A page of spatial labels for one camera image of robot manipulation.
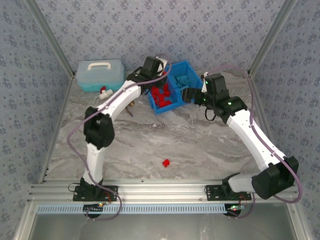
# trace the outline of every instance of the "light blue storage box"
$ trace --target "light blue storage box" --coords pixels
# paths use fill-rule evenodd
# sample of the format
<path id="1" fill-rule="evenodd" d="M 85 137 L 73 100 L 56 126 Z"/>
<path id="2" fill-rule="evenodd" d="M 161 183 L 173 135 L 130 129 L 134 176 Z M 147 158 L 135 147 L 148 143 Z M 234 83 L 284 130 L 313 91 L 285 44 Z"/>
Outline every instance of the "light blue storage box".
<path id="1" fill-rule="evenodd" d="M 103 86 L 117 91 L 125 81 L 125 68 L 120 59 L 81 61 L 75 77 L 84 92 L 99 92 Z"/>

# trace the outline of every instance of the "aluminum frame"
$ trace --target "aluminum frame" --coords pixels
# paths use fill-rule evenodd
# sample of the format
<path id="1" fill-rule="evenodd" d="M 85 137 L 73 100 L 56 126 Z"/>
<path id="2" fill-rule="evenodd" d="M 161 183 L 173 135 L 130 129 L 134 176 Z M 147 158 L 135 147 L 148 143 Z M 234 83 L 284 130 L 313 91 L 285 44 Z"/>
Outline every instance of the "aluminum frame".
<path id="1" fill-rule="evenodd" d="M 24 0 L 26 6 L 28 7 L 29 11 L 34 17 L 34 20 L 38 24 L 39 28 L 41 29 L 44 37 L 48 41 L 49 45 L 51 46 L 51 49 L 53 53 L 55 54 L 56 58 L 60 62 L 62 68 L 64 69 L 65 73 L 73 78 L 74 77 L 74 71 L 64 54 L 64 51 L 62 50 L 61 46 L 58 43 L 57 38 L 55 37 L 53 31 L 51 30 L 49 24 L 46 21 L 46 17 L 42 13 L 41 9 L 39 8 L 36 0 Z"/>
<path id="2" fill-rule="evenodd" d="M 39 180 L 38 180 L 38 183 L 40 183 L 40 184 L 44 183 L 44 180 L 45 180 L 45 177 L 46 177 L 46 173 L 48 171 L 48 166 L 49 166 L 49 163 L 50 163 L 50 160 L 51 160 L 51 157 L 52 157 L 52 153 L 53 153 L 53 151 L 55 149 L 55 146 L 56 146 L 56 142 L 57 142 L 57 138 L 58 138 L 58 135 L 59 135 L 59 130 L 60 130 L 61 124 L 62 124 L 62 122 L 64 120 L 64 115 L 65 115 L 65 111 L 66 111 L 67 104 L 68 104 L 68 99 L 69 99 L 69 96 L 70 96 L 71 87 L 72 87 L 72 84 L 73 84 L 74 80 L 75 80 L 75 78 L 71 77 L 71 79 L 69 81 L 68 88 L 66 89 L 66 92 L 65 92 L 65 96 L 64 96 L 64 100 L 63 100 L 62 107 L 61 107 L 61 110 L 60 110 L 60 114 L 59 114 L 57 123 L 56 123 L 55 128 L 54 128 L 53 138 L 52 138 L 52 140 L 50 142 L 50 146 L 49 146 L 48 152 L 46 153 L 46 156 L 45 156 L 45 159 L 44 159 L 44 163 L 43 163 L 43 167 L 42 167 L 42 170 L 41 170 L 41 173 L 40 173 L 40 177 L 39 177 Z"/>
<path id="3" fill-rule="evenodd" d="M 16 231 L 14 240 L 27 240 L 31 235 L 32 226 L 37 214 L 38 207 L 42 204 L 72 205 L 73 193 L 68 191 L 70 183 L 79 180 L 48 180 L 44 184 L 33 184 L 27 199 L 20 225 Z M 104 185 L 119 186 L 119 194 L 123 204 L 211 204 L 207 201 L 204 188 L 206 185 L 221 184 L 221 180 L 186 180 L 186 179 L 123 179 L 105 180 Z M 278 196 L 292 200 L 298 195 L 297 187 L 293 186 L 281 192 Z M 235 201 L 217 201 L 217 204 L 235 203 Z M 256 204 L 280 203 L 274 197 L 267 200 L 256 196 Z M 312 240 L 305 215 L 300 204 L 288 204 L 293 228 L 298 240 Z"/>
<path id="4" fill-rule="evenodd" d="M 251 66 L 249 68 L 249 72 L 251 76 L 255 76 L 260 65 L 265 60 L 267 53 L 269 52 L 271 46 L 276 40 L 279 32 L 287 21 L 292 9 L 296 5 L 298 0 L 284 0 L 275 19 L 272 22 L 272 25 L 263 39 L 263 42 L 256 53 Z"/>

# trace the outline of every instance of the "storage box handle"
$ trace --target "storage box handle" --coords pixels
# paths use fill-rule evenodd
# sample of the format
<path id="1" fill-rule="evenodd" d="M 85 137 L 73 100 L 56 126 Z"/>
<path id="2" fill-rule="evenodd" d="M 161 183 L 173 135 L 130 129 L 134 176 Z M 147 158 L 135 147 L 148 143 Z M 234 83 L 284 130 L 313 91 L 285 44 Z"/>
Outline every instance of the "storage box handle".
<path id="1" fill-rule="evenodd" d="M 111 68 L 110 62 L 93 62 L 89 64 L 88 70 L 90 70 L 94 66 L 106 66 L 107 69 Z"/>

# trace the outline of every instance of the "blue floral wallpaper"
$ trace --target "blue floral wallpaper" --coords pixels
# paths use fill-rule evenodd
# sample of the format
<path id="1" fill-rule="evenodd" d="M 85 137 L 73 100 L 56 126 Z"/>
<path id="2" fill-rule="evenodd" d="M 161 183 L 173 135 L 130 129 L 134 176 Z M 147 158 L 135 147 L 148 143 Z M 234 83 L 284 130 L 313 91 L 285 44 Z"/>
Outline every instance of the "blue floral wallpaper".
<path id="1" fill-rule="evenodd" d="M 0 9 L 0 239 L 11 240 L 69 80 L 25 3 Z"/>
<path id="2" fill-rule="evenodd" d="M 197 70 L 248 69 L 283 0 L 37 0 L 74 71 L 84 60 L 136 69 L 169 53 Z"/>
<path id="3" fill-rule="evenodd" d="M 300 0 L 255 76 L 277 145 L 299 160 L 301 201 L 320 239 L 320 2 Z"/>

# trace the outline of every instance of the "red cube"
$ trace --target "red cube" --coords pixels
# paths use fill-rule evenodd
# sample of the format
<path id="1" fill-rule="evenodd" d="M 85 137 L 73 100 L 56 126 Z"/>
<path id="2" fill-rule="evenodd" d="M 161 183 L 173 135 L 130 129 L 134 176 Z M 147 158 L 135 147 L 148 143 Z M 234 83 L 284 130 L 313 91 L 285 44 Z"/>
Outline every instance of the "red cube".
<path id="1" fill-rule="evenodd" d="M 163 108 L 166 106 L 166 103 L 164 101 L 159 101 L 159 108 Z"/>
<path id="2" fill-rule="evenodd" d="M 165 102 L 165 95 L 159 94 L 159 102 Z"/>
<path id="3" fill-rule="evenodd" d="M 153 99 L 157 99 L 157 95 L 154 94 L 153 92 L 151 93 L 151 96 L 152 96 Z"/>
<path id="4" fill-rule="evenodd" d="M 170 165 L 169 159 L 164 160 L 164 161 L 162 162 L 162 165 L 163 165 L 165 168 L 168 167 L 168 166 Z"/>
<path id="5" fill-rule="evenodd" d="M 152 88 L 151 88 L 151 94 L 154 94 L 154 95 L 159 95 L 159 88 L 157 88 L 157 87 L 155 87 L 155 86 L 153 86 Z"/>
<path id="6" fill-rule="evenodd" d="M 166 106 L 168 106 L 168 105 L 170 105 L 170 104 L 172 104 L 172 102 L 171 101 L 165 101 L 165 103 L 164 103 Z"/>
<path id="7" fill-rule="evenodd" d="M 169 91 L 169 85 L 168 85 L 168 83 L 166 83 L 166 84 L 164 85 L 163 90 L 164 90 L 164 91 Z"/>
<path id="8" fill-rule="evenodd" d="M 165 90 L 165 91 L 164 91 L 164 96 L 170 97 L 170 92 Z"/>

